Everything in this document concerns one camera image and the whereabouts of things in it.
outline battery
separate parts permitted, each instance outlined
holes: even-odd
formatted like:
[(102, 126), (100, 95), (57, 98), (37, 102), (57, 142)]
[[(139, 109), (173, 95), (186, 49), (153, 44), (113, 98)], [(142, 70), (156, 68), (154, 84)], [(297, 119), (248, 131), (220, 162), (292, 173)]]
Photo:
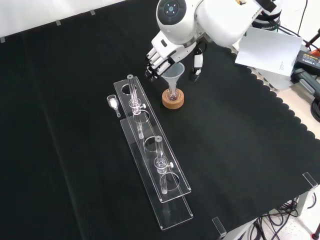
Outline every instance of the battery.
[(304, 69), (309, 74), (320, 76), (320, 56), (300, 51), (294, 67)]

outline table leg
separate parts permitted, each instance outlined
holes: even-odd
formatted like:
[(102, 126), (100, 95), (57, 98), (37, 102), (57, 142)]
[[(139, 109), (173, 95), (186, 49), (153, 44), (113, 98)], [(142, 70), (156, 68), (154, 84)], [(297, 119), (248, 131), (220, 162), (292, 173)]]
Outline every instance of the table leg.
[(249, 229), (249, 227), (254, 223), (255, 220), (256, 219), (253, 219), (252, 221), (228, 232), (223, 238), (223, 240), (238, 240), (241, 237), (241, 235)]
[(298, 216), (300, 216), (305, 209), (310, 207), (306, 204), (306, 202), (308, 199), (312, 198), (312, 196), (314, 195), (314, 192), (315, 192), (315, 188), (312, 188), (311, 190), (300, 195), (298, 203), (296, 205), (296, 211), (298, 213)]

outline test tube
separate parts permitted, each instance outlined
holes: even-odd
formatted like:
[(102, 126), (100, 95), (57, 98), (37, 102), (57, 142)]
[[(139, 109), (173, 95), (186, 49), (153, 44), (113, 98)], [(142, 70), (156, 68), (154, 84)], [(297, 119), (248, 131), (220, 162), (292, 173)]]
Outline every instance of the test tube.
[(167, 172), (167, 166), (169, 163), (164, 153), (163, 138), (161, 136), (156, 136), (154, 139), (156, 149), (156, 161), (154, 165), (157, 168), (158, 173), (162, 175), (162, 177), (160, 177), (161, 192), (163, 194), (167, 194), (167, 176), (165, 173)]
[(134, 115), (139, 115), (141, 113), (140, 105), (141, 100), (137, 97), (137, 91), (136, 91), (136, 85), (134, 82), (134, 76), (128, 75), (128, 84), (129, 84), (129, 90), (130, 90), (130, 96), (131, 100), (129, 102), (130, 107), (132, 108), (132, 112)]
[(140, 121), (140, 115), (137, 115), (138, 122), (136, 123), (136, 129), (138, 130), (139, 139), (144, 139), (144, 130)]

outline robotic hand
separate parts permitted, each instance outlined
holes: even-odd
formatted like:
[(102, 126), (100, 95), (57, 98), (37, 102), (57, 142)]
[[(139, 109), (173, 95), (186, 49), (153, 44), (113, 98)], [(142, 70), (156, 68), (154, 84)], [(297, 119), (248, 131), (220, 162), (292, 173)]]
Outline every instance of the robotic hand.
[(199, 39), (205, 37), (219, 46), (230, 46), (245, 34), (262, 11), (269, 16), (278, 14), (283, 0), (243, 2), (160, 0), (156, 9), (160, 32), (152, 40), (153, 48), (146, 55), (146, 76), (161, 76), (171, 65), (193, 52), (192, 73), (193, 80), (197, 80), (203, 66), (202, 50), (197, 45)]

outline white wall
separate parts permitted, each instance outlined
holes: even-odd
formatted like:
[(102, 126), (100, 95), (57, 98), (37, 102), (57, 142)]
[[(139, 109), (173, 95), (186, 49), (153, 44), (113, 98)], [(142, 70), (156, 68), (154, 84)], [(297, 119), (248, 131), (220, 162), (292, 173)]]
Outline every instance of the white wall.
[[(302, 13), (306, 6), (306, 0), (285, 0), (282, 13), (281, 24), (288, 29), (298, 32)], [(319, 20), (320, 0), (309, 0), (306, 8), (303, 22), (300, 29), (300, 36), (309, 41), (320, 29)], [(320, 47), (320, 39), (314, 45)]]
[(0, 0), (0, 37), (123, 0)]

